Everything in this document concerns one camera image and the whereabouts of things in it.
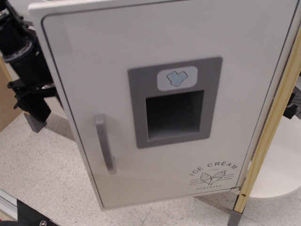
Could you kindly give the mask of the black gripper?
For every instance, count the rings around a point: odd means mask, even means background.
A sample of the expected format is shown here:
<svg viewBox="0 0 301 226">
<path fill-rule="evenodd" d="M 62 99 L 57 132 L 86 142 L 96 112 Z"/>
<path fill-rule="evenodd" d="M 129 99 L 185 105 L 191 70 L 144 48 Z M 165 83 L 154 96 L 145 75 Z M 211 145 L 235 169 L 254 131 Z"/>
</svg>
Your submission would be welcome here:
<svg viewBox="0 0 301 226">
<path fill-rule="evenodd" d="M 13 89 L 17 103 L 14 108 L 21 108 L 36 120 L 45 122 L 51 113 L 46 97 L 58 97 L 55 87 L 42 89 L 52 84 L 49 68 L 42 53 L 12 53 L 7 55 L 9 63 L 19 76 L 18 80 L 8 84 Z"/>
</svg>

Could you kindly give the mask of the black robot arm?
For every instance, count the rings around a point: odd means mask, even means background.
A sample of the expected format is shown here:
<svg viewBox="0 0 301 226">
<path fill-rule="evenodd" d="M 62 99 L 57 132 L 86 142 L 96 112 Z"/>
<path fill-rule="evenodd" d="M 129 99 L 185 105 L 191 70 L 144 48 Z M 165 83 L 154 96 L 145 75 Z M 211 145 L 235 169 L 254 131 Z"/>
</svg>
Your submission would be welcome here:
<svg viewBox="0 0 301 226">
<path fill-rule="evenodd" d="M 44 100 L 58 96 L 56 88 L 44 88 L 53 83 L 38 38 L 30 33 L 23 17 L 7 0 L 0 2 L 0 51 L 3 62 L 10 64 L 18 80 L 10 81 L 8 88 L 15 92 L 15 108 L 28 112 L 39 122 L 45 122 L 51 113 Z"/>
</svg>

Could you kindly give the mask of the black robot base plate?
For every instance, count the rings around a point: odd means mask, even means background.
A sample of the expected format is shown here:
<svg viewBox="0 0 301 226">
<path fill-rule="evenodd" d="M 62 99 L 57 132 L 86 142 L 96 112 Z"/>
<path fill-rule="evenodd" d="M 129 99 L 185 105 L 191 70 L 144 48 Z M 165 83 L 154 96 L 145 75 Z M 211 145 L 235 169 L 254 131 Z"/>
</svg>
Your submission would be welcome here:
<svg viewBox="0 0 301 226">
<path fill-rule="evenodd" d="M 17 199 L 17 221 L 26 226 L 58 226 L 56 222 Z"/>
</svg>

